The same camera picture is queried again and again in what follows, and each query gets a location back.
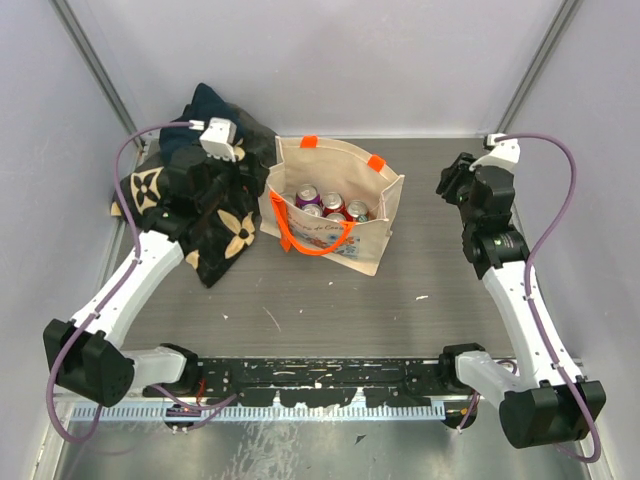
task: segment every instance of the silver can top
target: silver can top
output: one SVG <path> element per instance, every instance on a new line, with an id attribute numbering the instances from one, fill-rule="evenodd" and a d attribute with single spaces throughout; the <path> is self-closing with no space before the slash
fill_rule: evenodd
<path id="1" fill-rule="evenodd" d="M 309 205 L 305 205 L 304 207 L 302 207 L 302 211 L 307 212 L 308 214 L 313 215 L 314 217 L 322 216 L 322 209 L 315 203 L 310 203 Z"/>
<path id="2" fill-rule="evenodd" d="M 338 210 L 344 205 L 344 201 L 339 193 L 329 192 L 322 196 L 322 205 L 329 210 Z"/>
<path id="3" fill-rule="evenodd" d="M 353 218 L 358 218 L 361 215 L 367 215 L 369 213 L 369 208 L 367 208 L 367 205 L 364 202 L 354 200 L 347 207 L 347 213 Z"/>
<path id="4" fill-rule="evenodd" d="M 338 212 L 330 213 L 325 217 L 327 220 L 333 220 L 334 222 L 346 222 L 347 219 L 344 215 Z"/>
<path id="5" fill-rule="evenodd" d="M 300 200 L 304 200 L 305 202 L 310 202 L 318 196 L 318 190 L 316 187 L 309 183 L 305 183 L 304 185 L 300 185 L 298 188 L 298 198 Z"/>

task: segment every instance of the black blanket with flower pattern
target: black blanket with flower pattern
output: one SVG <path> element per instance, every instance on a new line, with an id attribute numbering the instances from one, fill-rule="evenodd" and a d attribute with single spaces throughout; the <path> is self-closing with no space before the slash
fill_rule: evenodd
<path id="1" fill-rule="evenodd" d="M 238 122 L 236 163 L 208 157 L 197 135 L 185 135 L 187 129 L 175 136 L 163 132 L 161 150 L 120 185 L 136 225 L 178 241 L 186 261 L 211 287 L 254 241 L 258 196 L 264 191 L 268 167 L 276 163 L 276 134 L 236 105 L 214 101 L 203 106 L 203 98 L 215 100 L 207 89 L 217 97 L 204 87 L 198 86 L 201 95 L 194 95 L 184 114 L 195 120 L 218 117 Z M 163 144 L 169 146 L 168 152 Z M 117 199 L 111 212 L 121 213 Z"/>

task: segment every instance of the dark blue cloth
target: dark blue cloth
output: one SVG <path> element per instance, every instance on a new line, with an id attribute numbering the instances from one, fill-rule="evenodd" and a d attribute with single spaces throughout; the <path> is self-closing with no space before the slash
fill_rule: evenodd
<path id="1" fill-rule="evenodd" d="M 235 112 L 229 107 L 213 89 L 204 83 L 200 83 L 193 93 L 191 103 L 187 105 L 179 118 L 174 122 L 187 122 L 189 120 L 203 120 L 208 122 L 212 118 L 226 118 L 236 124 L 236 136 L 234 145 L 244 138 L 244 128 Z M 179 148 L 193 145 L 202 132 L 189 128 L 164 128 L 160 131 L 160 151 L 165 164 L 171 161 L 173 152 Z"/>

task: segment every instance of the orange handle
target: orange handle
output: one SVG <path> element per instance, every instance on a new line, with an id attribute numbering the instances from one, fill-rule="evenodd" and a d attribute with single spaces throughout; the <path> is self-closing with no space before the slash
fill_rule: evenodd
<path id="1" fill-rule="evenodd" d="M 311 250 L 310 248 L 301 245 L 298 240 L 291 234 L 289 231 L 289 222 L 287 222 L 287 203 L 284 199 L 275 193 L 273 190 L 269 193 L 269 198 L 271 199 L 271 205 L 273 206 L 273 211 L 276 214 L 276 220 L 278 221 L 278 226 L 280 227 L 280 232 L 282 233 L 282 238 L 280 239 L 280 244 L 282 248 L 286 252 L 289 251 L 291 245 L 293 245 L 296 250 L 300 253 L 304 253 L 305 255 L 312 255 L 319 257 L 321 255 L 326 255 L 327 253 L 331 253 L 335 251 L 340 245 L 344 243 L 344 241 L 351 233 L 351 230 L 356 225 L 355 222 L 340 222 L 344 231 L 336 243 L 331 245 L 330 247 L 325 248 L 324 250 Z"/>

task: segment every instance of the soda can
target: soda can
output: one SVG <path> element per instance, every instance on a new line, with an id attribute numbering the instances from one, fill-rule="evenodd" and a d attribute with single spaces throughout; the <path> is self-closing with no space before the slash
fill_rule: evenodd
<path id="1" fill-rule="evenodd" d="M 280 195 L 282 197 L 282 199 L 287 202 L 290 203 L 291 205 L 295 205 L 296 204 L 296 199 L 293 198 L 293 195 L 289 194 L 289 193 L 283 193 L 282 195 Z"/>
<path id="2" fill-rule="evenodd" d="M 320 208 L 320 205 L 316 205 L 314 203 L 309 203 L 303 206 L 302 211 L 307 212 L 308 214 L 313 215 L 314 217 L 322 216 L 322 208 Z"/>
<path id="3" fill-rule="evenodd" d="M 369 221 L 369 208 L 363 201 L 354 200 L 347 207 L 347 217 L 350 218 L 351 221 L 358 223 L 367 222 Z"/>
<path id="4" fill-rule="evenodd" d="M 296 193 L 296 207 L 302 208 L 305 205 L 320 205 L 318 189 L 308 183 L 301 185 Z"/>
<path id="5" fill-rule="evenodd" d="M 338 212 L 330 213 L 325 217 L 327 220 L 333 220 L 334 222 L 346 222 L 347 218 Z"/>
<path id="6" fill-rule="evenodd" d="M 330 213 L 342 213 L 344 212 L 344 200 L 339 193 L 329 192 L 322 196 L 322 207 L 325 216 Z"/>

